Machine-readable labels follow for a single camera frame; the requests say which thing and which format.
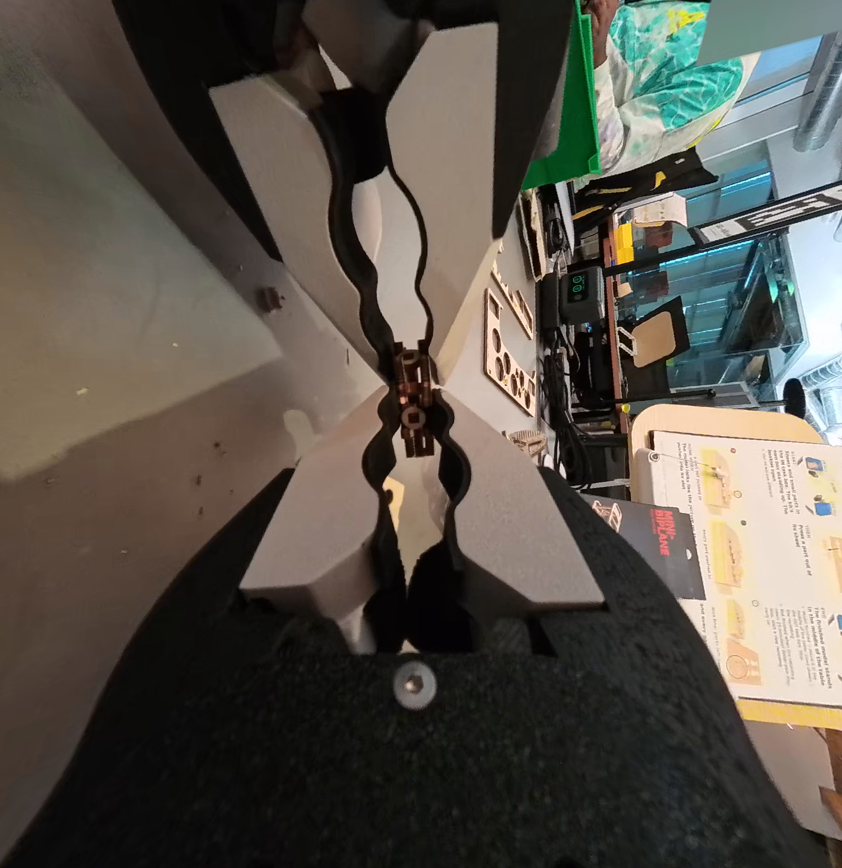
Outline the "small wooden gear assembly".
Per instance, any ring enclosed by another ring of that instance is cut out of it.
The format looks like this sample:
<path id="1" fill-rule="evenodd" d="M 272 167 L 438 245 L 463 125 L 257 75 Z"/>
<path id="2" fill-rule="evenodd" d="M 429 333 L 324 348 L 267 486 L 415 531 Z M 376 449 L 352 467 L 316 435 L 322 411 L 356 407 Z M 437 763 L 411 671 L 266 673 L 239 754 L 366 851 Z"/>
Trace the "small wooden gear assembly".
<path id="1" fill-rule="evenodd" d="M 430 428 L 435 371 L 428 342 L 421 340 L 415 348 L 394 343 L 393 372 L 405 455 L 407 458 L 430 457 L 435 452 L 434 433 Z"/>

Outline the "grey power station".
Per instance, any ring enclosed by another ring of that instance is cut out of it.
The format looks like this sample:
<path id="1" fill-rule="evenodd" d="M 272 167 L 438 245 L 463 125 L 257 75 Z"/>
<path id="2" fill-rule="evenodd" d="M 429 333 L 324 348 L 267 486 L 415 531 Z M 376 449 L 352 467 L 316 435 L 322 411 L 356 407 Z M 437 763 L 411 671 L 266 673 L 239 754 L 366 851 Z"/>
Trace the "grey power station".
<path id="1" fill-rule="evenodd" d="M 600 266 L 582 267 L 561 275 L 558 289 L 562 325 L 580 326 L 605 319 L 605 279 Z"/>

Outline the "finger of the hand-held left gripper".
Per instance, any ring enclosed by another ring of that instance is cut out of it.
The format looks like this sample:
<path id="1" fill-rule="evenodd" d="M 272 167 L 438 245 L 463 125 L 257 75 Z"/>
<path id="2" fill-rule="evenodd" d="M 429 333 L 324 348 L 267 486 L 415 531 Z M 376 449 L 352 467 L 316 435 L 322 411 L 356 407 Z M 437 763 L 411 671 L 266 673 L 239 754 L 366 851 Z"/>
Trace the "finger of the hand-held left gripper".
<path id="1" fill-rule="evenodd" d="M 481 309 L 495 253 L 498 36 L 495 23 L 433 32 L 386 110 L 393 167 L 426 234 L 420 294 L 430 309 L 430 356 L 442 384 Z"/>
<path id="2" fill-rule="evenodd" d="M 209 95 L 286 269 L 393 383 L 393 331 L 352 208 L 361 179 L 383 169 L 381 103 L 358 88 L 317 93 L 287 73 L 248 77 Z"/>

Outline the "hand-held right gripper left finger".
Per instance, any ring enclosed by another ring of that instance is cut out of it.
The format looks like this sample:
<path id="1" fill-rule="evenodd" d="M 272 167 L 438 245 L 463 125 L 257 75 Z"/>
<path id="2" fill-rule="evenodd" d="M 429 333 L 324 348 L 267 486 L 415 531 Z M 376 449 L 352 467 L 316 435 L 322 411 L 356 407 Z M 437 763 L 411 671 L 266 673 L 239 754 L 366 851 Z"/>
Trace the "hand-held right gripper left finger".
<path id="1" fill-rule="evenodd" d="M 397 400 L 380 388 L 299 461 L 241 580 L 247 600 L 334 622 L 354 653 L 401 648 L 401 557 L 385 479 Z"/>

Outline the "silver ventilation duct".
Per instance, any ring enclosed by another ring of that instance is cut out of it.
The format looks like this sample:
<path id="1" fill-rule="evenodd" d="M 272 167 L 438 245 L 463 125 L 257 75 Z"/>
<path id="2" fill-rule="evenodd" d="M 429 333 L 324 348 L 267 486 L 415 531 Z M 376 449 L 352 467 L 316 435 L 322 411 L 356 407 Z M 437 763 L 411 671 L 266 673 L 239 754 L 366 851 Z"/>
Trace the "silver ventilation duct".
<path id="1" fill-rule="evenodd" d="M 821 433 L 842 434 L 842 353 L 799 381 L 806 394 L 806 417 Z"/>
<path id="2" fill-rule="evenodd" d="M 804 154 L 826 146 L 842 114 L 842 30 L 819 44 L 802 96 L 794 150 Z"/>

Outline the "green plastic bin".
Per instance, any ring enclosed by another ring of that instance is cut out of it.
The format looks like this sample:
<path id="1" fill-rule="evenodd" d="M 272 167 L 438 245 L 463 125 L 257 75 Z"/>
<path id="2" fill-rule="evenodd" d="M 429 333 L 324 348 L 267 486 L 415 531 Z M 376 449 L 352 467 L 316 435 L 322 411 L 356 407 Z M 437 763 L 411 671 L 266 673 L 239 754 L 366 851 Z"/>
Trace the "green plastic bin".
<path id="1" fill-rule="evenodd" d="M 584 12 L 581 2 L 572 2 L 572 6 L 575 15 L 569 32 L 562 96 L 554 113 L 557 146 L 549 155 L 530 163 L 524 191 L 601 174 L 591 16 Z"/>

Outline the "printed instruction sheet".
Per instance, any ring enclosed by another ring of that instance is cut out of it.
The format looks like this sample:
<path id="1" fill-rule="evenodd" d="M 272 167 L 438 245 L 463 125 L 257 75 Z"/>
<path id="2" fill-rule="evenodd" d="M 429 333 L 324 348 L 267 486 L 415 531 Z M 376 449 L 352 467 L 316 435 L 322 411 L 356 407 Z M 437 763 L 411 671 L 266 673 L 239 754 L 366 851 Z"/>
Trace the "printed instruction sheet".
<path id="1" fill-rule="evenodd" d="M 733 696 L 842 708 L 842 446 L 655 430 L 645 466 L 690 517 L 681 604 Z"/>

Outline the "black white marker tag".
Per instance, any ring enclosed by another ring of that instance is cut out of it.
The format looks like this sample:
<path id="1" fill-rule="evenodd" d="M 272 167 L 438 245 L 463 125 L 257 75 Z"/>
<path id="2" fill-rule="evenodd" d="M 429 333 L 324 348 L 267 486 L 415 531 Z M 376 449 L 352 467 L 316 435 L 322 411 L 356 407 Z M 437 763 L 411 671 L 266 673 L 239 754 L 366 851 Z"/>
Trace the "black white marker tag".
<path id="1" fill-rule="evenodd" d="M 737 218 L 745 231 L 773 229 L 791 225 L 801 219 L 810 219 L 816 214 L 838 209 L 842 205 L 842 186 L 806 193 L 800 197 L 775 201 Z"/>

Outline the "black chair tan seat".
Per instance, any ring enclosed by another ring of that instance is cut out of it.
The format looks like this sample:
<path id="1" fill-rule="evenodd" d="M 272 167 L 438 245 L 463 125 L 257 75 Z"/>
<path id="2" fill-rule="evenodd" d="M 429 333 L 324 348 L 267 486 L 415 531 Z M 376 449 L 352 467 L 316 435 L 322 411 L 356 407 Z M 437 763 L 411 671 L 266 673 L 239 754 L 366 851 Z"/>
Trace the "black chair tan seat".
<path id="1" fill-rule="evenodd" d="M 639 370 L 687 353 L 691 340 L 682 297 L 670 298 L 631 329 L 618 326 L 617 347 L 620 357 Z"/>

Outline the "small wooden model part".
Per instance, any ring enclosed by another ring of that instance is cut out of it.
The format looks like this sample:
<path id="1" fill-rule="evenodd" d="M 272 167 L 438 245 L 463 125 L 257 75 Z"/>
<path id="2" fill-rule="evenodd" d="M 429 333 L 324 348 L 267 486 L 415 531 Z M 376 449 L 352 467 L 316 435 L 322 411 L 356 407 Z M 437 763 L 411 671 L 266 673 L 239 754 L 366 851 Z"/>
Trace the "small wooden model part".
<path id="1" fill-rule="evenodd" d="M 548 438 L 544 432 L 522 429 L 513 432 L 503 431 L 502 435 L 533 461 L 536 467 L 544 466 L 544 457 L 548 451 Z"/>

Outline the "grey desk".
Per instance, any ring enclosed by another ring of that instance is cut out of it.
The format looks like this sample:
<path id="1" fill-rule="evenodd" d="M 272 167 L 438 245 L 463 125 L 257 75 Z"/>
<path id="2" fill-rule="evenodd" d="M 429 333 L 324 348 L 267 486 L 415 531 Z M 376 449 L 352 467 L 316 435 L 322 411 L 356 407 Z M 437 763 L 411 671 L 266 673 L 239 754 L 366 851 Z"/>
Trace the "grey desk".
<path id="1" fill-rule="evenodd" d="M 518 864 L 460 769 L 493 712 L 403 710 L 397 652 L 247 600 L 299 461 L 394 392 L 283 261 L 274 335 L 0 16 L 0 858 L 7 866 Z M 426 234 L 393 167 L 353 214 L 387 325 Z M 483 309 L 485 289 L 482 290 Z M 481 347 L 472 331 L 464 346 Z M 437 382 L 473 410 L 455 379 Z"/>

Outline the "pale wooden board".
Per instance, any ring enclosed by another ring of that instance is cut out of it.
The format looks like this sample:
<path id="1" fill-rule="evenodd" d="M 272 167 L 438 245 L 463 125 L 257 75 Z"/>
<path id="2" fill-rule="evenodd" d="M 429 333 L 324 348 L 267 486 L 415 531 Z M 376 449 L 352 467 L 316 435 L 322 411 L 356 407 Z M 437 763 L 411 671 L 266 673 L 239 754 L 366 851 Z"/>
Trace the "pale wooden board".
<path id="1" fill-rule="evenodd" d="M 636 415 L 629 426 L 629 481 L 632 501 L 654 504 L 649 471 L 639 452 L 651 446 L 653 431 L 729 439 L 759 439 L 791 443 L 822 443 L 806 421 L 774 411 L 739 410 L 686 405 L 654 405 Z"/>

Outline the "wooden sheet with round holes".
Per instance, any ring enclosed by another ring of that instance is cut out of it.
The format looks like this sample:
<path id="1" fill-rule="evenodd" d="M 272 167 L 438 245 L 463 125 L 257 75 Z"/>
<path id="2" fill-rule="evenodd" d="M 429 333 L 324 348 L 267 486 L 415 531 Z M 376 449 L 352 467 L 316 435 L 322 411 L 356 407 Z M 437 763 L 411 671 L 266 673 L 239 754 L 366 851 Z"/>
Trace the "wooden sheet with round holes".
<path id="1" fill-rule="evenodd" d="M 502 337 L 502 304 L 491 289 L 483 303 L 483 363 L 486 377 L 526 416 L 535 418 L 538 380 L 535 365 L 518 363 Z"/>

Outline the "wooden sheet with slots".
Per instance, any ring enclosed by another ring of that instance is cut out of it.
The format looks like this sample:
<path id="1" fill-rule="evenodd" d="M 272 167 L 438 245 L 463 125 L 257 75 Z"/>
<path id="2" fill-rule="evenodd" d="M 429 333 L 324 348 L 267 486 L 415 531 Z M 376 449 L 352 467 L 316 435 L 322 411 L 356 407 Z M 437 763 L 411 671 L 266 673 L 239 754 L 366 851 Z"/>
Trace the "wooden sheet with slots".
<path id="1" fill-rule="evenodd" d="M 502 298 L 505 300 L 507 305 L 512 309 L 517 322 L 523 329 L 526 337 L 534 341 L 535 340 L 535 320 L 534 314 L 530 309 L 530 306 L 524 297 L 521 290 L 517 287 L 512 287 L 502 276 L 499 266 L 498 266 L 498 258 L 494 258 L 492 262 L 491 269 L 492 279 L 500 291 Z"/>

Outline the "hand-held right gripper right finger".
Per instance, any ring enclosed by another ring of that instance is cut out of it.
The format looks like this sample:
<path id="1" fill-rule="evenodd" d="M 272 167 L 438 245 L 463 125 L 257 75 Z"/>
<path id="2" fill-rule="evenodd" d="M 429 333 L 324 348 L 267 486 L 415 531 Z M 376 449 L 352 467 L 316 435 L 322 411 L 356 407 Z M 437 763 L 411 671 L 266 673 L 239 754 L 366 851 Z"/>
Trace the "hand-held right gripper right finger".
<path id="1" fill-rule="evenodd" d="M 435 391 L 432 408 L 459 606 L 481 628 L 602 609 L 604 595 L 539 468 L 448 391 Z"/>

